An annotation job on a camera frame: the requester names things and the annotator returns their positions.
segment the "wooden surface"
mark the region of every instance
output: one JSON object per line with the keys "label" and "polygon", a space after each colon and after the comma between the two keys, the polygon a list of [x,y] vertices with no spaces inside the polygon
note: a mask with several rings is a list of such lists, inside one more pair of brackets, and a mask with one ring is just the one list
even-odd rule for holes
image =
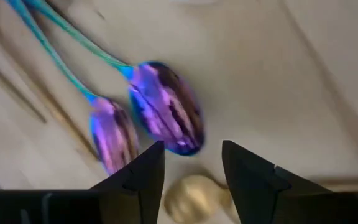
{"label": "wooden surface", "polygon": [[[161,60],[195,90],[204,112],[206,145],[189,158],[167,152],[165,187],[200,170],[224,182],[223,139],[307,178],[358,178],[358,4],[287,1],[289,10],[283,1],[266,0],[218,0],[203,6],[76,0],[63,11],[118,57],[130,63]],[[331,11],[337,14],[329,17]],[[126,84],[117,71],[38,18],[63,59],[90,88],[129,108]],[[349,27],[354,36],[346,35]],[[89,137],[87,102],[3,0],[0,30],[16,57]],[[1,54],[0,68],[47,114]],[[92,156],[47,118],[47,125],[28,118],[0,90],[0,186],[77,189],[105,178]],[[138,130],[141,144],[151,145]],[[169,222],[165,216],[160,220]]]}

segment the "blue spoon handle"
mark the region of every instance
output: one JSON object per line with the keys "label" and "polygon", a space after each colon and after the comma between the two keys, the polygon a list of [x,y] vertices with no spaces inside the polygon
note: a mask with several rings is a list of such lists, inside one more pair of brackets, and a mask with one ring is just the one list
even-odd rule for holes
{"label": "blue spoon handle", "polygon": [[120,72],[126,68],[132,68],[132,66],[114,58],[112,55],[105,52],[98,47],[95,43],[85,37],[80,31],[74,28],[69,22],[67,22],[62,16],[60,16],[55,10],[52,9],[44,0],[24,0],[24,2],[41,12],[44,16],[54,21],[63,30],[69,33],[75,40],[77,40],[82,46],[86,47],[89,51],[103,59],[107,64],[113,66]]}
{"label": "blue spoon handle", "polygon": [[52,60],[55,62],[56,66],[59,68],[59,70],[74,84],[74,86],[82,93],[84,96],[89,99],[93,100],[97,96],[92,93],[87,87],[82,84],[77,77],[71,72],[71,70],[67,67],[67,65],[64,63],[64,61],[60,58],[59,54],[55,50],[55,48],[51,45],[51,43],[48,41],[45,34],[42,32],[40,27],[37,25],[36,21],[26,8],[25,4],[22,0],[6,0],[11,7],[17,12],[17,14],[22,18],[24,23],[29,27],[29,29],[32,31],[32,33],[36,36],[36,38],[39,40],[41,45],[44,47],[44,49],[48,52],[48,54],[51,56]]}

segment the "spoon handle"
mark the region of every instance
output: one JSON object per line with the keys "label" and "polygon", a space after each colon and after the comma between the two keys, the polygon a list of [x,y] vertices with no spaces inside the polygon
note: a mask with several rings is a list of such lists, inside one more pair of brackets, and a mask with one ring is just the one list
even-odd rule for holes
{"label": "spoon handle", "polygon": [[54,21],[63,30],[68,32],[75,40],[77,40],[82,46],[86,47],[89,51],[103,59],[107,64],[113,66],[119,71],[123,67],[131,67],[130,65],[114,58],[112,55],[105,52],[103,49],[98,47],[95,43],[85,37],[80,31],[74,28],[69,22],[67,22],[59,13],[53,10],[44,0],[24,0],[26,4],[35,8],[41,12],[44,16]]}
{"label": "spoon handle", "polygon": [[26,8],[22,0],[6,0],[11,7],[17,12],[17,14],[22,18],[27,27],[32,31],[35,37],[39,40],[44,49],[51,56],[52,60],[55,62],[55,65],[59,70],[69,79],[69,81],[74,84],[74,86],[90,101],[93,101],[97,96],[92,93],[87,87],[82,84],[73,72],[67,67],[64,61],[60,58],[59,54],[48,41],[45,34],[42,32],[41,28],[37,25],[36,21],[30,14],[29,10]]}
{"label": "spoon handle", "polygon": [[31,116],[46,123],[47,120],[37,108],[0,72],[0,87],[8,93],[16,103]]}
{"label": "spoon handle", "polygon": [[31,91],[35,93],[38,99],[49,110],[52,117],[55,118],[55,120],[57,120],[70,133],[71,137],[78,142],[79,146],[82,146],[83,149],[89,151],[95,158],[99,159],[99,156],[92,148],[92,144],[85,138],[83,133],[78,129],[73,120],[71,120],[70,116],[59,105],[56,99],[48,92],[48,90],[42,88],[36,84],[35,81],[33,81],[31,76],[24,70],[24,68],[22,68],[22,66],[20,66],[19,62],[17,62],[17,60],[12,56],[13,54],[9,52],[9,48],[5,47],[3,41],[1,40],[0,49],[15,72],[20,75],[23,82],[31,89]]}

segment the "blurry background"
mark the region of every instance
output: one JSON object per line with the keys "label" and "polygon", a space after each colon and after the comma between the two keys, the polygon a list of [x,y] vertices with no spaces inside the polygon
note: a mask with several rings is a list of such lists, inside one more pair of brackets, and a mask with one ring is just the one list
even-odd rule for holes
{"label": "blurry background", "polygon": [[[109,52],[130,63],[163,61],[195,90],[207,141],[193,157],[167,152],[165,186],[200,169],[224,183],[223,139],[302,177],[358,179],[358,1],[218,0],[202,6],[168,0],[55,2]],[[130,108],[117,71],[55,24],[38,18],[86,84]],[[3,0],[0,31],[16,58],[90,139],[87,102]],[[28,117],[0,89],[0,187],[86,189],[106,178],[1,53],[0,69],[48,118],[43,125]],[[145,149],[152,141],[138,130]]]}

